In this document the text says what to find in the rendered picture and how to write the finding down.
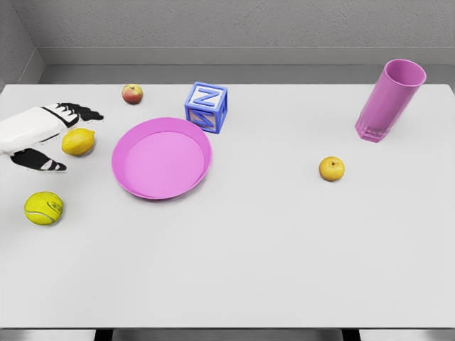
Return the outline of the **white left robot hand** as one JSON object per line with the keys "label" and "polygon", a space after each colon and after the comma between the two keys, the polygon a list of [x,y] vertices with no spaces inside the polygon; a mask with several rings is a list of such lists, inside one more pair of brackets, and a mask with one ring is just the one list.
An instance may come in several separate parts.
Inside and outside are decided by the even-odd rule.
{"label": "white left robot hand", "polygon": [[68,102],[33,107],[0,121],[0,155],[7,155],[16,165],[35,171],[65,171],[66,165],[33,146],[55,138],[81,121],[103,119],[99,112]]}

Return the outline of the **yellow lemon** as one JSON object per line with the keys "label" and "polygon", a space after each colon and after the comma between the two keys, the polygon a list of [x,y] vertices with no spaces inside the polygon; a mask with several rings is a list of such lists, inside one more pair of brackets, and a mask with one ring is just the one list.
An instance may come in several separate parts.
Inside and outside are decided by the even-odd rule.
{"label": "yellow lemon", "polygon": [[70,156],[82,156],[95,144],[95,132],[89,129],[73,129],[64,135],[61,149]]}

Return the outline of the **pink round plate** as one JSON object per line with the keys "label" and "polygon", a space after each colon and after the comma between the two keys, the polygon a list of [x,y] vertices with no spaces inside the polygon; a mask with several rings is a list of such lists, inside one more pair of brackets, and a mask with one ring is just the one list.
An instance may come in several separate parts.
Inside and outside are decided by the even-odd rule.
{"label": "pink round plate", "polygon": [[160,200],[193,189],[212,161],[208,137],[189,121],[162,117],[126,132],[112,153],[112,172],[127,192]]}

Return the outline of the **yellow tennis ball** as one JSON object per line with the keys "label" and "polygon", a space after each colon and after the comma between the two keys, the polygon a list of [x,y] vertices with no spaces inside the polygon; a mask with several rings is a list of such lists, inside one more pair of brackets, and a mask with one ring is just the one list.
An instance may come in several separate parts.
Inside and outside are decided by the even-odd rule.
{"label": "yellow tennis ball", "polygon": [[63,213],[62,199],[52,192],[32,194],[24,204],[24,214],[29,221],[38,225],[57,222]]}

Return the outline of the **red yellow apple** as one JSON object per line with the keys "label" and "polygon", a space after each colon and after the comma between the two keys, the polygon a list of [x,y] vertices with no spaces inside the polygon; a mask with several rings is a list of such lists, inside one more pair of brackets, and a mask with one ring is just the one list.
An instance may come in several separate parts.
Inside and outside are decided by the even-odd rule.
{"label": "red yellow apple", "polygon": [[138,84],[128,84],[122,88],[122,98],[128,104],[138,104],[143,98],[143,89]]}

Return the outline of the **blue letter block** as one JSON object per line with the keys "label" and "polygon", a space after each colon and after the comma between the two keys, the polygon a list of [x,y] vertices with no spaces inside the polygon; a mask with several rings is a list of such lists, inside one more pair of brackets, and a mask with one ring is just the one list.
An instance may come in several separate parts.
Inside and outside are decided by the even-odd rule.
{"label": "blue letter block", "polygon": [[228,89],[195,82],[184,107],[187,121],[204,131],[219,134],[228,112]]}

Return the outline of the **yellow round pear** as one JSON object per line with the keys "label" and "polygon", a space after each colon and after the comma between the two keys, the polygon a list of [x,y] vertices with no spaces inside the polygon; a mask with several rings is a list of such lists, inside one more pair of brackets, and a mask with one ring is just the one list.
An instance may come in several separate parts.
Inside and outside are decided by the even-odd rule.
{"label": "yellow round pear", "polygon": [[345,165],[340,158],[327,156],[319,163],[318,171],[324,180],[333,182],[344,176]]}

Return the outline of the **pink tall cup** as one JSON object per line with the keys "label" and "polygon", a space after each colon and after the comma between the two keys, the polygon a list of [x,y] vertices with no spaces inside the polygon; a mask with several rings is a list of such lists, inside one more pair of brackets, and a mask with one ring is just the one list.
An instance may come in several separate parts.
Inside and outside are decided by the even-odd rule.
{"label": "pink tall cup", "polygon": [[411,60],[387,62],[355,124],[359,137],[383,140],[426,78],[424,69]]}

